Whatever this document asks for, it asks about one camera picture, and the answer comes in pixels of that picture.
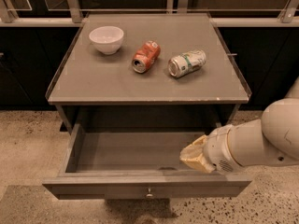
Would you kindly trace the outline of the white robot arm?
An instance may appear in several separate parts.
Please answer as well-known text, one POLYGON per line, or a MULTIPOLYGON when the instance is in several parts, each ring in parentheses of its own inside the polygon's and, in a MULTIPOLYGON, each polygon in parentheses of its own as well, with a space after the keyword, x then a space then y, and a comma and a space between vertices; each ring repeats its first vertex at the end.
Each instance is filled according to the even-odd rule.
POLYGON ((298 165, 299 78, 259 119, 225 125, 197 138, 181 150, 180 160, 207 174, 230 174, 258 165, 298 165))

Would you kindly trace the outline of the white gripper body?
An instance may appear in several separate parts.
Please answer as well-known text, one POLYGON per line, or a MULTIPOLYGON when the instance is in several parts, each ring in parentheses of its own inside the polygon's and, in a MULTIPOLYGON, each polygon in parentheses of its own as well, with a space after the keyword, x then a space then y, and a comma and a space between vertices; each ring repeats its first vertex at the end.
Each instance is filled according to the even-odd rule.
POLYGON ((223 175, 237 173, 243 167, 233 158, 228 144, 229 132, 232 125, 215 129, 207 136, 203 149, 206 160, 212 164, 217 172, 223 175))

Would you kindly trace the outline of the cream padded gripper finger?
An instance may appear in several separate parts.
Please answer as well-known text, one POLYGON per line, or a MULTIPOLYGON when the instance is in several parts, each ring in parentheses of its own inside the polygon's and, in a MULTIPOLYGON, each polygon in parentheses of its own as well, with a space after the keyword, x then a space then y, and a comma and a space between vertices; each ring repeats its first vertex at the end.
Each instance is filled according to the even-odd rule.
POLYGON ((206 139, 207 136, 204 134, 187 145, 180 151, 179 159, 190 168, 209 174, 215 167, 204 156, 206 139))

